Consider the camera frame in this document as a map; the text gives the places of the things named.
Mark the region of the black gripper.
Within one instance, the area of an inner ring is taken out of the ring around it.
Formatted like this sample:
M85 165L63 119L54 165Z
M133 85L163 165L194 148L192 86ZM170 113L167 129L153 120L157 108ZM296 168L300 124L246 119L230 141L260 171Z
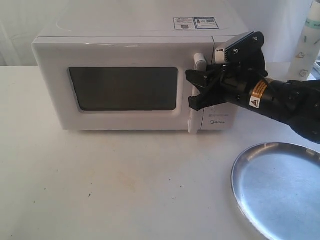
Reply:
M213 64L205 71L187 70L186 80L196 88L204 88L199 95L188 98L192 110L217 106L224 103L248 105L255 85L267 77L262 47L251 47L247 57L226 64Z

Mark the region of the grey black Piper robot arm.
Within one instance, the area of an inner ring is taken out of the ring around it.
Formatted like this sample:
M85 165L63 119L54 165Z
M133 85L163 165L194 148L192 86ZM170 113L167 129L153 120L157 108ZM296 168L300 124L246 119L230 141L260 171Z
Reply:
M199 90L188 103L195 111L231 103L288 125L301 137L320 142L320 82L268 78L262 48L252 43L227 52L225 63L206 71L187 70L186 79Z

